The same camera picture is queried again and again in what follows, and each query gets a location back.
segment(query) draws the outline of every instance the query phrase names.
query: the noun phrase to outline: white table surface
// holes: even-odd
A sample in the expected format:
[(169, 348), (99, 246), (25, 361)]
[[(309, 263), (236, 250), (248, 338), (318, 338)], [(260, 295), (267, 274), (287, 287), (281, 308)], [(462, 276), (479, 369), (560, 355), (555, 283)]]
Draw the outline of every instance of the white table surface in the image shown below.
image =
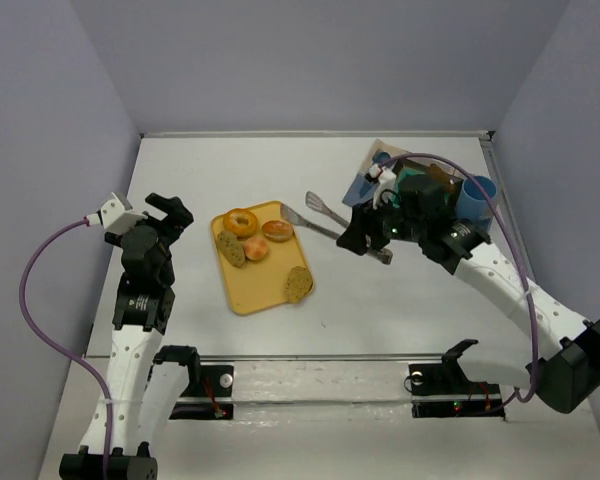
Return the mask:
[[(337, 248), (297, 228), (315, 279), (299, 306), (246, 317), (228, 307), (209, 231), (212, 218), (269, 200), (288, 203), (333, 230), (304, 206), (312, 190), (345, 217), (341, 199), (375, 137), (145, 138), (129, 199), (149, 210), (151, 192), (179, 196), (195, 218), (172, 247), (175, 306), (163, 344), (188, 344), (202, 355), (336, 355), (444, 352), (465, 338), (492, 348), (529, 349), (529, 341), (480, 294), (427, 260), (413, 244), (392, 242), (391, 266)], [(429, 152), (488, 174), (477, 138), (390, 137), (412, 152)], [(494, 224), (491, 232), (503, 248)], [(90, 356), (108, 356), (116, 288), (122, 273), (114, 249), (91, 340)]]
[[(91, 360), (103, 374), (107, 361)], [(317, 365), (237, 362), (234, 398), (406, 398), (404, 364)], [(62, 454), (77, 451), (98, 395), (91, 376), (72, 365), (39, 480), (57, 480)], [(600, 435), (588, 402), (570, 415), (538, 400), (514, 403), (507, 415), (506, 422), (413, 419), (408, 404), (395, 402), (238, 405), (232, 422), (169, 421), (153, 450), (159, 480), (600, 480)]]

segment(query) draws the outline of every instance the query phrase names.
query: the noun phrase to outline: blue cup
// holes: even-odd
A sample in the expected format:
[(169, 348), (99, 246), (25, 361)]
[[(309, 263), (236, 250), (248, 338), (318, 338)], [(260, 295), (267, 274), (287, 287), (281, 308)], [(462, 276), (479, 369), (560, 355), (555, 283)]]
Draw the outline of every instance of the blue cup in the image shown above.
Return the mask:
[[(476, 181), (489, 195), (489, 199), (493, 200), (498, 194), (498, 187), (496, 184), (487, 177), (481, 175), (474, 175)], [(488, 232), (491, 228), (491, 222), (493, 221), (493, 213), (487, 205), (487, 201), (484, 195), (475, 183), (471, 180), (466, 179), (462, 182), (462, 189), (458, 196), (458, 202), (456, 203), (456, 216), (459, 219), (466, 219), (472, 221), (476, 226), (482, 228)]]

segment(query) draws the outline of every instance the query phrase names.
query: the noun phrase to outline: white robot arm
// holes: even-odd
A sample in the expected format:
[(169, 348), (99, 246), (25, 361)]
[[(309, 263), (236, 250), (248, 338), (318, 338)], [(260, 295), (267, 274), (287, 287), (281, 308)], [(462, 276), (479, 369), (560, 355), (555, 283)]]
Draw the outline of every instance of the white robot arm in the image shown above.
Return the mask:
[[(102, 224), (105, 241), (122, 249), (125, 272), (118, 285), (106, 377), (111, 400), (100, 396), (78, 453), (63, 456), (63, 479), (103, 478), (105, 448), (110, 480), (155, 478), (153, 439), (187, 385), (200, 380), (195, 348), (166, 346), (158, 352), (175, 299), (169, 247), (193, 216), (177, 197), (151, 194), (146, 202), (166, 217), (157, 220), (135, 212), (121, 194), (112, 194), (98, 212), (86, 217), (89, 225)], [(112, 425), (107, 425), (108, 403)]]
[[(448, 192), (438, 180), (413, 175), (393, 186), (392, 195), (382, 190), (353, 207), (351, 223), (337, 245), (362, 255), (368, 248), (385, 247), (391, 239), (417, 243), (427, 258), (482, 293), (537, 343), (534, 365), (527, 352), (495, 352), (467, 339), (443, 355), (434, 377), (465, 385), (488, 382), (531, 388), (554, 410), (573, 411), (600, 385), (600, 320), (594, 323), (569, 310), (531, 280), (526, 279), (528, 289), (523, 287), (520, 274), (487, 233), (456, 219)], [(529, 299), (535, 307), (537, 342)], [(435, 381), (418, 378), (419, 383)]]

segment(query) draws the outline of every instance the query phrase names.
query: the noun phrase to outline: gray wall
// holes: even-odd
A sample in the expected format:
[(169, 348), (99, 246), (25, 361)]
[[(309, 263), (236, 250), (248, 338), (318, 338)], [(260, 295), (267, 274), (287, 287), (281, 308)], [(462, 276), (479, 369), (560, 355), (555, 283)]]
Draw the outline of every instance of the gray wall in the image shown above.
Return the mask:
[(600, 0), (570, 3), (496, 147), (539, 283), (599, 318)]
[(567, 0), (71, 0), (141, 131), (495, 129)]
[[(52, 232), (126, 188), (137, 146), (70, 4), (0, 0), (0, 479), (37, 478), (68, 366), (22, 320), (22, 269)], [(84, 228), (32, 274), (34, 317), (73, 349), (88, 338), (109, 254), (102, 232)]]

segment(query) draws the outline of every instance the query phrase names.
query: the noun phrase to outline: white cable clip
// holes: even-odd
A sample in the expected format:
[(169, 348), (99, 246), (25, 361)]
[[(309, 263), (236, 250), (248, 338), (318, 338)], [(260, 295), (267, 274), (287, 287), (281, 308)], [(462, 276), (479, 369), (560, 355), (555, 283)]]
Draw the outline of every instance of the white cable clip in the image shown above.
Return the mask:
[(98, 403), (104, 403), (105, 405), (128, 405), (130, 403), (142, 403), (142, 400), (124, 400), (119, 398), (108, 400), (106, 398), (101, 398)]
[(85, 216), (84, 219), (87, 221), (87, 227), (102, 225), (100, 216), (97, 213), (90, 213), (89, 215)]
[(515, 302), (513, 302), (513, 307), (511, 308), (511, 311), (507, 314), (507, 318), (511, 318), (511, 315), (513, 315), (513, 313), (516, 311), (516, 309), (518, 308), (518, 305), (520, 305), (520, 302), (522, 302), (522, 300), (525, 300), (529, 295), (533, 295), (534, 290), (537, 290), (538, 286), (537, 285), (529, 285), (529, 290), (526, 290), (522, 293), (522, 295), (520, 295)]
[(378, 181), (378, 187), (373, 193), (374, 209), (378, 208), (378, 205), (383, 203), (382, 194), (387, 190), (393, 190), (393, 187), (396, 184), (396, 178), (396, 174), (388, 168), (383, 168), (380, 171), (380, 174), (378, 175), (378, 177), (376, 177), (376, 180)]

